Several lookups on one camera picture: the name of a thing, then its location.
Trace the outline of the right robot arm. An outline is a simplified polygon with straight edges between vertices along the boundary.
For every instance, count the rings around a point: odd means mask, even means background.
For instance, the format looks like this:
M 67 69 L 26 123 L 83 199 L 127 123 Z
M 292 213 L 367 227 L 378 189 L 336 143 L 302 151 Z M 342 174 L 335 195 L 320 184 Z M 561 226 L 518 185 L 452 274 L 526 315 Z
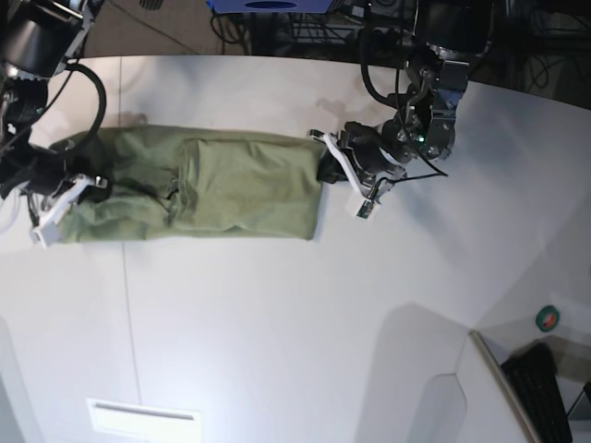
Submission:
M 101 1 L 4 1 L 1 4 L 1 196 L 60 197 L 81 183 L 80 199 L 110 197 L 112 179 L 91 163 L 88 150 L 106 115 L 107 94 L 97 74 L 80 62 Z M 95 87 L 96 115 L 81 135 L 42 148 L 30 143 L 33 126 L 51 109 L 49 82 L 79 73 Z

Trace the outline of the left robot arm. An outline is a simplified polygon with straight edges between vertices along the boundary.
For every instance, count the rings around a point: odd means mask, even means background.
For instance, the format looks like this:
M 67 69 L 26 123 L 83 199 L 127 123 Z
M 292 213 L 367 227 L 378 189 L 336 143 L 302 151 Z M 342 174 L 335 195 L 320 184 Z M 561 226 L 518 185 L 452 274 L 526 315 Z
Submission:
M 367 6 L 357 38 L 361 79 L 394 115 L 377 126 L 346 122 L 333 135 L 336 151 L 320 159 L 319 180 L 393 186 L 411 180 L 406 167 L 414 160 L 430 169 L 423 179 L 442 176 L 435 162 L 451 154 L 459 102 L 487 49 L 492 9 L 490 1 L 418 1 L 412 25 L 394 28 Z

